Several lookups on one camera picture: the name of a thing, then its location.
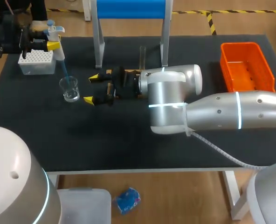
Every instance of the white plastic bin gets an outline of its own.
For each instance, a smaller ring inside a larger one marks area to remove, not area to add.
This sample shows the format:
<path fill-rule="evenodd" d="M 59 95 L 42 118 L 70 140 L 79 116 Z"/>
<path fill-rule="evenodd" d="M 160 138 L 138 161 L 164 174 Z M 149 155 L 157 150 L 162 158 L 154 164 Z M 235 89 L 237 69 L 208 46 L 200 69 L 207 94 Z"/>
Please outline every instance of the white plastic bin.
<path fill-rule="evenodd" d="M 111 195 L 104 189 L 57 190 L 62 204 L 60 224 L 111 224 Z"/>

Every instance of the blue plastic bag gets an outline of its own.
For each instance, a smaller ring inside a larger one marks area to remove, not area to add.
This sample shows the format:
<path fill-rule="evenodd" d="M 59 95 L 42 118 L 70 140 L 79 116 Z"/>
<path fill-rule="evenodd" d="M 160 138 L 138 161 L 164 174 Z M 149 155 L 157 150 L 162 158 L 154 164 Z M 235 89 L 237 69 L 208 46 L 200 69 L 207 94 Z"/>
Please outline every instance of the blue plastic bag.
<path fill-rule="evenodd" d="M 141 201 L 140 194 L 133 188 L 127 189 L 120 196 L 114 198 L 117 207 L 122 215 L 135 208 Z"/>

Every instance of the wooden floor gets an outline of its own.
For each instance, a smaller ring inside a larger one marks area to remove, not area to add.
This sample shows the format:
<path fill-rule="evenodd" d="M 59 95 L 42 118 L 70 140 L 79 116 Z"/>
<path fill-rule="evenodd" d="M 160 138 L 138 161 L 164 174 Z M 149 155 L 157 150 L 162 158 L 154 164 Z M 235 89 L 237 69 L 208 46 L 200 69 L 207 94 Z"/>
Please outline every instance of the wooden floor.
<path fill-rule="evenodd" d="M 81 0 L 46 0 L 47 8 L 83 10 Z M 174 0 L 173 9 L 186 10 L 276 10 L 276 0 Z M 64 36 L 92 36 L 92 25 L 83 14 L 48 13 Z M 22 20 L 30 21 L 23 16 Z M 213 14 L 217 34 L 266 34 L 276 52 L 276 14 Z M 102 20 L 105 36 L 160 35 L 160 20 Z M 207 18 L 200 14 L 172 16 L 171 35 L 211 35 Z M 5 57 L 0 60 L 0 71 Z M 236 172 L 242 188 L 251 171 Z M 61 188 L 107 189 L 112 197 L 128 187 L 141 194 L 141 204 L 122 216 L 112 210 L 113 224 L 253 224 L 250 214 L 240 222 L 230 218 L 224 180 L 219 172 L 68 175 Z"/>

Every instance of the blue panel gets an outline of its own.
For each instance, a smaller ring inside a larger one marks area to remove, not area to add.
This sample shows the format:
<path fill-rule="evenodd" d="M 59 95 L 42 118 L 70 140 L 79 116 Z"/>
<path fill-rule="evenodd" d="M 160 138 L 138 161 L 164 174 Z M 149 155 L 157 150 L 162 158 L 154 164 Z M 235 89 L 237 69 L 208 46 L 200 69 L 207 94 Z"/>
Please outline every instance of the blue panel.
<path fill-rule="evenodd" d="M 163 19 L 165 0 L 97 0 L 99 19 Z"/>

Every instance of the clear glass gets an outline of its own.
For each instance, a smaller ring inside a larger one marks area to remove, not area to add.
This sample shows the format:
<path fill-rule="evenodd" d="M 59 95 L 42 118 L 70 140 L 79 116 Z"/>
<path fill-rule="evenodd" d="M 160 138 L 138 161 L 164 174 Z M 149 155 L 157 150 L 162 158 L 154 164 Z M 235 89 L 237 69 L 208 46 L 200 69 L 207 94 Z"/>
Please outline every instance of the clear glass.
<path fill-rule="evenodd" d="M 59 81 L 59 86 L 63 91 L 64 99 L 69 102 L 75 102 L 80 98 L 78 90 L 78 81 L 75 77 L 67 76 Z"/>
<path fill-rule="evenodd" d="M 140 46 L 140 60 L 139 60 L 140 71 L 145 70 L 145 53 L 146 53 L 146 47 Z"/>

